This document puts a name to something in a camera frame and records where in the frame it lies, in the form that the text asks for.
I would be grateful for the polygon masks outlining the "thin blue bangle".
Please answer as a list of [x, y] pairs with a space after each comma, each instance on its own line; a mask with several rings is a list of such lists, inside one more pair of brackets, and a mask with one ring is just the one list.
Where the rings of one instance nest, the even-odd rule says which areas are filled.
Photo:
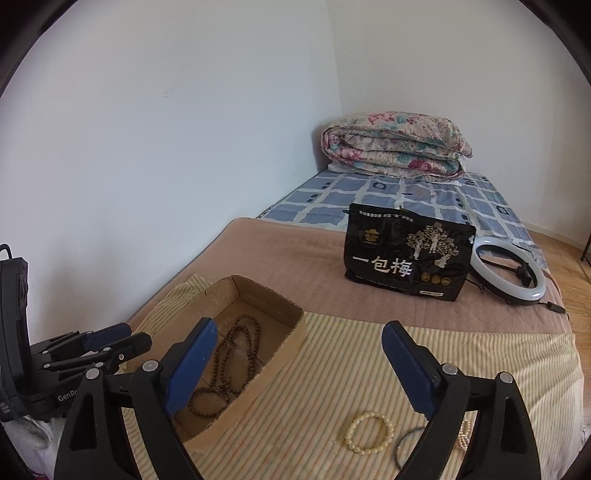
[[393, 451], [394, 464], [401, 470], [421, 439], [425, 427], [416, 427], [405, 432], [397, 441]]

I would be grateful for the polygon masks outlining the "white work glove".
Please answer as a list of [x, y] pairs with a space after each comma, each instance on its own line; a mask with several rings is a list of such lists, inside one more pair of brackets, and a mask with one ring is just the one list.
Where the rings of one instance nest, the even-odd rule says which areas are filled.
[[26, 416], [1, 425], [33, 475], [53, 479], [65, 423], [65, 418], [46, 422]]

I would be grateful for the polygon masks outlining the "cardboard box tray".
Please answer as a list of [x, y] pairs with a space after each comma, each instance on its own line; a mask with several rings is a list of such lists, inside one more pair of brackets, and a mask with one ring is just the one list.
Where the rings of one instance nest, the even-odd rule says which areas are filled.
[[173, 415], [185, 447], [205, 452], [242, 419], [307, 337], [300, 306], [239, 275], [215, 283], [193, 275], [173, 287], [137, 325], [152, 339], [149, 352], [128, 361], [131, 372], [159, 360], [201, 318], [217, 327], [215, 349], [187, 405]]

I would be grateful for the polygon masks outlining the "yellow striped towel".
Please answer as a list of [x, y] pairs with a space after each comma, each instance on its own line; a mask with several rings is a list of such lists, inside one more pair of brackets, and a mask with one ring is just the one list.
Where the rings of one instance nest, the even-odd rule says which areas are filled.
[[[356, 415], [383, 414], [394, 436], [424, 424], [381, 346], [381, 326], [304, 315], [307, 337], [252, 405], [203, 451], [190, 450], [207, 479], [392, 479], [390, 450], [362, 456], [342, 438]], [[583, 447], [583, 383], [570, 334], [454, 332], [414, 327], [415, 342], [464, 373], [511, 373], [535, 434], [541, 473], [561, 477]]]

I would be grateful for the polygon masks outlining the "pink brown blanket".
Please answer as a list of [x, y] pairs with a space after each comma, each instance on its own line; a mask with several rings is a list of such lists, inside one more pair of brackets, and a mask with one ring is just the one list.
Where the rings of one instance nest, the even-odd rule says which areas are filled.
[[485, 333], [562, 334], [566, 315], [544, 305], [511, 306], [471, 283], [454, 302], [405, 295], [349, 281], [345, 233], [264, 220], [231, 221], [197, 258], [131, 319], [138, 326], [176, 285], [197, 274], [214, 283], [241, 275], [269, 287], [312, 313], [351, 320]]

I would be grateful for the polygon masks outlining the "black snack bag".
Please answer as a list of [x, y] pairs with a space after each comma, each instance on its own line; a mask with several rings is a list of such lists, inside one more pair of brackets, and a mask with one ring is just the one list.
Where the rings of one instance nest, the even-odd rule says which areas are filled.
[[353, 203], [344, 247], [346, 278], [454, 302], [469, 273], [475, 237], [471, 224]]

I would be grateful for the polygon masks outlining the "blue checked bed sheet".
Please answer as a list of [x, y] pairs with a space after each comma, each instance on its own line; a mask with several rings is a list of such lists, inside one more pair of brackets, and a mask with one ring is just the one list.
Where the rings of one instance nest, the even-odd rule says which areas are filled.
[[502, 194], [481, 174], [452, 182], [390, 178], [360, 173], [318, 173], [259, 215], [267, 221], [345, 231], [352, 203], [405, 209], [445, 221], [471, 224], [477, 233], [512, 242], [530, 252], [540, 268], [542, 250]]

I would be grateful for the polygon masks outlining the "folded floral quilt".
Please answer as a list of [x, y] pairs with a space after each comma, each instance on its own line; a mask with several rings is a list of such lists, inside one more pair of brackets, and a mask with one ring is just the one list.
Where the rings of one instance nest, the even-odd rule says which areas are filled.
[[465, 174], [472, 146], [451, 120], [386, 111], [342, 118], [322, 132], [332, 167], [398, 178], [452, 181]]

